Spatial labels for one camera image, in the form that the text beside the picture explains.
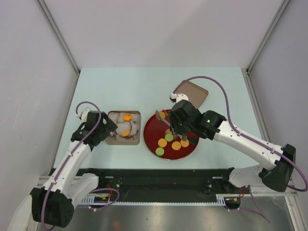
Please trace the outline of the orange fish-shaped cookie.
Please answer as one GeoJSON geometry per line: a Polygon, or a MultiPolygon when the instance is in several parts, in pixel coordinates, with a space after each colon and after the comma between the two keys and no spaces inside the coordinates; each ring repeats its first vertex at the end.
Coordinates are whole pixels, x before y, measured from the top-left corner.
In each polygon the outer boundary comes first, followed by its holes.
{"type": "Polygon", "coordinates": [[[133,115],[132,114],[125,114],[125,115],[123,115],[123,121],[131,122],[132,120],[133,120],[133,115]]]}

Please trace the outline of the tan square tin box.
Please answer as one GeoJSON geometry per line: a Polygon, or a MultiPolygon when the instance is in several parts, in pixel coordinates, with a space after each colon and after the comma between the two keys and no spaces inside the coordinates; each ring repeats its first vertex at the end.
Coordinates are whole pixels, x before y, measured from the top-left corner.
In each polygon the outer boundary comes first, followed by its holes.
{"type": "Polygon", "coordinates": [[[108,116],[118,128],[105,140],[108,145],[138,145],[141,136],[141,114],[139,111],[109,111],[108,116]],[[123,115],[132,114],[131,122],[123,121],[123,115]],[[130,130],[130,135],[122,137],[124,130],[130,130]]]}

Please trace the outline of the tan square tin lid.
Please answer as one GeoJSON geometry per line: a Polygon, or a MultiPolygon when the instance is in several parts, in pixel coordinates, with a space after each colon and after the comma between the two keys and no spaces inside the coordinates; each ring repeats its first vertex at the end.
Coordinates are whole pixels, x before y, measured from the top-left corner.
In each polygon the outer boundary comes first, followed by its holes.
{"type": "Polygon", "coordinates": [[[199,108],[209,95],[208,90],[190,82],[184,82],[176,91],[176,94],[185,94],[194,107],[199,108]]]}

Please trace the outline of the metal tongs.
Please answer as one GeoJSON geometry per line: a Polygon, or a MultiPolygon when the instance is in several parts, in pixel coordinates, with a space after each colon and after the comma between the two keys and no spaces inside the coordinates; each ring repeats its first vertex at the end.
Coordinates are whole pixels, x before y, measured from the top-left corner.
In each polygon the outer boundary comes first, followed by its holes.
{"type": "MultiPolygon", "coordinates": [[[[173,128],[171,127],[170,122],[167,121],[167,118],[162,118],[162,117],[160,116],[159,112],[160,112],[160,111],[158,111],[158,110],[155,111],[155,117],[156,117],[156,119],[159,120],[159,121],[162,121],[163,123],[165,123],[165,124],[169,127],[170,133],[171,133],[172,135],[177,134],[177,133],[173,130],[173,128]]],[[[184,135],[180,135],[179,138],[181,138],[181,140],[186,141],[186,140],[187,140],[187,135],[185,135],[185,134],[184,134],[184,135]]]]}

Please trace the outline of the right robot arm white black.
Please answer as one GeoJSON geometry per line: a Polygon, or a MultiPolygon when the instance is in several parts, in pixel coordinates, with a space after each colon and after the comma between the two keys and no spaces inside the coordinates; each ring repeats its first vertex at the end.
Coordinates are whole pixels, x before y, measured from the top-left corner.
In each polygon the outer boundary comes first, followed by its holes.
{"type": "Polygon", "coordinates": [[[277,192],[286,191],[296,154],[292,145],[281,147],[253,137],[231,126],[229,120],[214,111],[201,113],[187,100],[176,103],[168,114],[175,134],[193,132],[199,138],[226,144],[257,161],[256,166],[232,168],[229,176],[222,181],[225,192],[233,193],[251,184],[264,184],[277,192]]]}

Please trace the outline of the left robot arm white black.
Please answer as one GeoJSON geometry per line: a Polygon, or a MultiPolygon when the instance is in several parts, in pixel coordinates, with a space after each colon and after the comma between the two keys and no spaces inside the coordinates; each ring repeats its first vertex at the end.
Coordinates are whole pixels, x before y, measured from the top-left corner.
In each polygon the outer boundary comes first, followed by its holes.
{"type": "Polygon", "coordinates": [[[106,188],[106,180],[94,173],[83,174],[77,182],[73,180],[94,147],[108,138],[117,125],[105,112],[90,109],[84,110],[79,118],[82,123],[72,134],[60,165],[43,186],[30,192],[32,218],[41,224],[65,228],[88,193],[106,188]]]}

